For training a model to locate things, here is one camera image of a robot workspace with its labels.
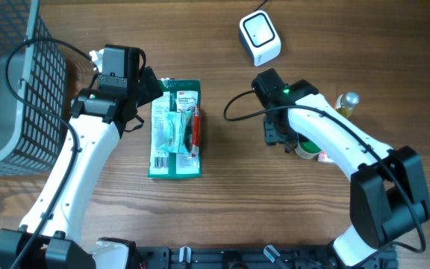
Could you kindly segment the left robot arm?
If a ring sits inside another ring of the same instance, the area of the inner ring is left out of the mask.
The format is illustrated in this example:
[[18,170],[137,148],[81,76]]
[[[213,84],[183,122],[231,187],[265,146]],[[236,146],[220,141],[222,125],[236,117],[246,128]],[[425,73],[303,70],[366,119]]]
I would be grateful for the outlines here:
[[68,121],[25,99],[25,107],[68,129],[62,150],[37,202],[18,229],[0,230],[0,268],[141,268],[134,241],[100,238],[90,248],[79,241],[84,215],[105,162],[137,109],[162,96],[142,49],[106,45],[92,84],[72,100]]

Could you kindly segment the green lid white jar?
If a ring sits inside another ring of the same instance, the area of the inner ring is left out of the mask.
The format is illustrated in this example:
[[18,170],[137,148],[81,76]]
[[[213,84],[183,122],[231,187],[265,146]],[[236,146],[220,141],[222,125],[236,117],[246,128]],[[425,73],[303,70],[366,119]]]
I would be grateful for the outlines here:
[[298,142],[295,152],[300,158],[313,159],[319,155],[321,149],[311,140],[308,140]]

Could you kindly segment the red drink carton cup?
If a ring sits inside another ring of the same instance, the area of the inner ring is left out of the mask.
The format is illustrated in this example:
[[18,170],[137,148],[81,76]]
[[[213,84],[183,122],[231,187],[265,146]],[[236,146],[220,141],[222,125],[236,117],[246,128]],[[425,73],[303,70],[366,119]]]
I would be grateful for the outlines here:
[[334,161],[327,155],[325,151],[321,151],[317,156],[317,160],[326,164],[333,164]]

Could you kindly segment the yellow oil bottle silver cap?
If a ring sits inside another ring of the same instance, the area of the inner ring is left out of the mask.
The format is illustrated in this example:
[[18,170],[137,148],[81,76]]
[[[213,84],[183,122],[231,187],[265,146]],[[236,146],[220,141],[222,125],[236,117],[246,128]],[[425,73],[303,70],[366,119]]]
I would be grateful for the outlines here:
[[359,102],[360,97],[356,92],[344,93],[338,97],[335,110],[345,118],[349,118]]

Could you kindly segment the red white tube packet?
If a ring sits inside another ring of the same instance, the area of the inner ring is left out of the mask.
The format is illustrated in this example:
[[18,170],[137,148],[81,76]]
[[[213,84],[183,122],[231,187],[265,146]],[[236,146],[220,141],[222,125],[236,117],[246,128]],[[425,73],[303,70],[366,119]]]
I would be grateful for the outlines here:
[[191,155],[193,158],[199,155],[200,144],[200,110],[196,105],[193,112],[193,128],[192,128]]

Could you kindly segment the green 3M gloves packet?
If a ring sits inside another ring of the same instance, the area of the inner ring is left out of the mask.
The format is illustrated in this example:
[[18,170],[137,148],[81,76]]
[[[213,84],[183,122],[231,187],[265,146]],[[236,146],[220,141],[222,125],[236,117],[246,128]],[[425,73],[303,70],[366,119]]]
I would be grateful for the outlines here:
[[151,103],[149,178],[200,177],[201,82],[162,78],[159,85],[163,95]]

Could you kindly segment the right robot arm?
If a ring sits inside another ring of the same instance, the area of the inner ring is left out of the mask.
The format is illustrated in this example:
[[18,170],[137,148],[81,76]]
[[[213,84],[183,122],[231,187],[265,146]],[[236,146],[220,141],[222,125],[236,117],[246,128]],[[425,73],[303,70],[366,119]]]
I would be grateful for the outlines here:
[[251,83],[275,130],[306,137],[326,152],[350,184],[351,226],[333,242],[340,265],[353,268],[430,220],[419,155],[393,149],[352,124],[306,80],[285,84],[274,69]]

